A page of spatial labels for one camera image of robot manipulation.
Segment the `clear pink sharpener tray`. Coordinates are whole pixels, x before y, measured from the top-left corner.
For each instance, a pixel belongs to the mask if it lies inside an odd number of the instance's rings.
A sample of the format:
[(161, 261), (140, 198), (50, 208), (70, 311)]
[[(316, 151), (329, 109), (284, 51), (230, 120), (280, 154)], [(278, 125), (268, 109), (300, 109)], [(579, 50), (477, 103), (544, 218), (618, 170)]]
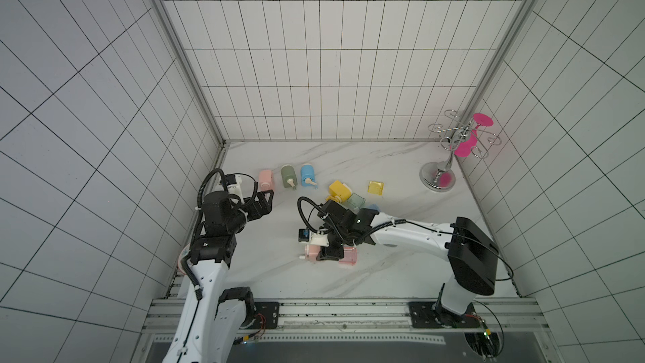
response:
[(344, 266), (354, 266), (358, 260), (358, 252), (355, 247), (345, 246), (344, 256), (339, 260), (339, 264)]

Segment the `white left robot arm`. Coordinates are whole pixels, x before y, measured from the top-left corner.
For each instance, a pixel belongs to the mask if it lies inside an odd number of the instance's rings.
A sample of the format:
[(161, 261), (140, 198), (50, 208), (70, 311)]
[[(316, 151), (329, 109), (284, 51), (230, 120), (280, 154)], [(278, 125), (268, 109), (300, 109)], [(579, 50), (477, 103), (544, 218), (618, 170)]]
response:
[(234, 346), (260, 334), (240, 330), (265, 318), (255, 308), (249, 287), (226, 286), (236, 236), (248, 222), (269, 214), (274, 193), (254, 183), (250, 196), (241, 188), (242, 173), (211, 170), (198, 189), (198, 218), (181, 269), (191, 283), (166, 362), (225, 362)]

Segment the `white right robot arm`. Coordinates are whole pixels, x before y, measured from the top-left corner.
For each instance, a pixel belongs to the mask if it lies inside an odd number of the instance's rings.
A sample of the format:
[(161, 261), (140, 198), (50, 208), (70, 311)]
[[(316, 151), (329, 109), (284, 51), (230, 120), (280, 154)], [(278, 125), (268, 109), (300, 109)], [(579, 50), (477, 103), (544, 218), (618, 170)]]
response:
[(356, 247), (367, 244), (426, 252), (447, 262), (452, 274), (435, 304), (438, 314), (465, 316), (477, 296), (495, 293), (497, 266), (507, 263), (495, 241), (465, 217), (451, 224), (418, 223), (373, 208), (354, 213), (334, 200), (317, 204), (304, 196), (297, 200), (297, 212), (305, 225), (298, 240), (307, 245), (306, 259), (346, 262), (355, 259)]

